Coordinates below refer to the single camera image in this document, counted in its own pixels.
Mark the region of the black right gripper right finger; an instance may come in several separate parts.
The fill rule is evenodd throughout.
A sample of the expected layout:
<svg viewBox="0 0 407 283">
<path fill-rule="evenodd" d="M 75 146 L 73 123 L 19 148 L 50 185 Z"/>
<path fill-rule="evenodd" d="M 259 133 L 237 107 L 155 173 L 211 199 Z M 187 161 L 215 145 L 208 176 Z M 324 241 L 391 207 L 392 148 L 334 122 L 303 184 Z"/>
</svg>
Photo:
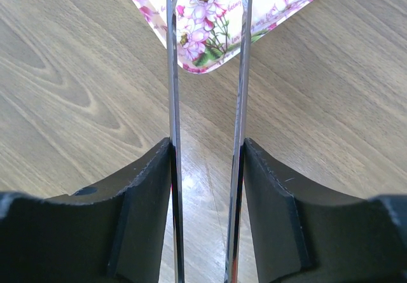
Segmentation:
<svg viewBox="0 0 407 283">
<path fill-rule="evenodd" d="M 260 282 L 405 282 L 406 196 L 357 198 L 245 140 L 244 184 Z"/>
</svg>

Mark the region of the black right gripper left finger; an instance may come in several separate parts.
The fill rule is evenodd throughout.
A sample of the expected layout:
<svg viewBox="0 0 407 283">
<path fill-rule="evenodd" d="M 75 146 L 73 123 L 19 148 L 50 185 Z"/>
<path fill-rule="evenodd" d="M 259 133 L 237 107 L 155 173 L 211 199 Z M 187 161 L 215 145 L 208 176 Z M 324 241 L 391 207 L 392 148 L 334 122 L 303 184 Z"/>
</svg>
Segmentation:
<svg viewBox="0 0 407 283">
<path fill-rule="evenodd" d="M 1 193 L 2 282 L 157 282 L 170 142 L 72 195 Z"/>
</svg>

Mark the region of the metal tongs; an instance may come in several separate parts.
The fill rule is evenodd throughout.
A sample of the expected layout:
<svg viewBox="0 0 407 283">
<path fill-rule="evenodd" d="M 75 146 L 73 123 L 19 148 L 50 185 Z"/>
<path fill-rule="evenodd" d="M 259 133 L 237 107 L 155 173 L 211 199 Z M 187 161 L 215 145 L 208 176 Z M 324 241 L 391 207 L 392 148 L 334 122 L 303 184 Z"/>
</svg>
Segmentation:
<svg viewBox="0 0 407 283">
<path fill-rule="evenodd" d="M 249 91 L 249 60 L 251 50 L 252 0 L 241 0 L 242 31 L 240 65 L 235 117 L 233 161 L 231 167 L 228 236 L 226 239 L 225 282 L 238 280 L 238 251 L 244 179 L 244 139 Z M 172 221 L 174 238 L 175 281 L 184 282 L 183 193 L 181 174 L 181 131 L 179 116 L 179 77 L 176 40 L 177 0 L 166 0 L 167 67 L 169 81 L 170 168 L 172 190 Z"/>
</svg>

